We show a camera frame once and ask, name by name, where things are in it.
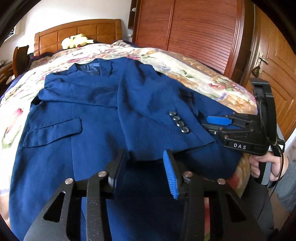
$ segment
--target person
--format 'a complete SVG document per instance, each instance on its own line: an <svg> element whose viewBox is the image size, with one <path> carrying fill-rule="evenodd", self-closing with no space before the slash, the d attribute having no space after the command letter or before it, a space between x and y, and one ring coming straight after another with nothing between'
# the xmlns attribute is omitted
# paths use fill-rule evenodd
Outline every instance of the person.
<svg viewBox="0 0 296 241"><path fill-rule="evenodd" d="M269 199L268 191L272 191L273 189L284 208L292 212L296 205L296 160L289 160L284 152L283 170L280 177L281 157L274 156L272 152L267 152L264 156L250 155L249 162L251 166L251 177L242 195L242 199L251 209L254 217L256 219L259 217L263 204ZM267 188L255 182L255 178L260 175L260 162L271 162L270 182ZM275 188L275 183L279 178L280 180ZM265 204L258 224L265 233L267 240L271 240L278 233L278 230L274 229L270 201Z"/></svg>

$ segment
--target white wall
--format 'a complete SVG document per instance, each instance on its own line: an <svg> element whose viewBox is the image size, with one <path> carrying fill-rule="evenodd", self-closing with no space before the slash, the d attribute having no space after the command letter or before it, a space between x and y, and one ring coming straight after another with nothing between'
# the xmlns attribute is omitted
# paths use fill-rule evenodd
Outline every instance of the white wall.
<svg viewBox="0 0 296 241"><path fill-rule="evenodd" d="M131 0L41 0L20 21L20 34L0 47L0 60L12 60L16 46L29 45L34 52L35 33L73 21L95 18L122 20L122 38L131 33L127 29Z"/></svg>

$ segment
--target blue suit jacket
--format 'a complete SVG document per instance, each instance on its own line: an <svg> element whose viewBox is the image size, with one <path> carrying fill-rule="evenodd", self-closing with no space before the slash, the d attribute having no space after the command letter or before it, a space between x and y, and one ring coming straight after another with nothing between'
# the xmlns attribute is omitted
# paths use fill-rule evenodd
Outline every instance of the blue suit jacket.
<svg viewBox="0 0 296 241"><path fill-rule="evenodd" d="M188 133L169 112L178 114ZM49 74L32 101L16 154L9 199L13 232L24 238L66 178L89 178L125 149L133 164L118 197L107 201L113 240L178 240L184 206L170 195L158 160L171 149L198 174L230 177L241 153L223 147L200 123L232 112L127 58L95 59Z"/></svg>

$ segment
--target wooden nightstand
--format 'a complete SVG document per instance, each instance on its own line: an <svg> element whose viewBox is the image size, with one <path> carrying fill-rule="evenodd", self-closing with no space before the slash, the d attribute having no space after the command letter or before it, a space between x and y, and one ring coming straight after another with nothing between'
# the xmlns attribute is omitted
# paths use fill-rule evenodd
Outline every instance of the wooden nightstand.
<svg viewBox="0 0 296 241"><path fill-rule="evenodd" d="M10 83L6 84L6 81L12 75L13 75L12 61L10 61L7 65L5 65L0 69L0 96L4 94L4 92L12 83L11 81Z"/></svg>

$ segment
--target headboard panel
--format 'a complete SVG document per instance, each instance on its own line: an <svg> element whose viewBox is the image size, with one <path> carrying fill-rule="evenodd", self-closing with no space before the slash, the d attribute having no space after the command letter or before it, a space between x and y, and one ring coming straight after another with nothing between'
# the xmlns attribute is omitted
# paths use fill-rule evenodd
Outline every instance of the headboard panel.
<svg viewBox="0 0 296 241"><path fill-rule="evenodd" d="M89 39L110 44L121 39L120 19L89 19L65 23L35 34L34 56L60 50L63 39L85 34Z"/></svg>

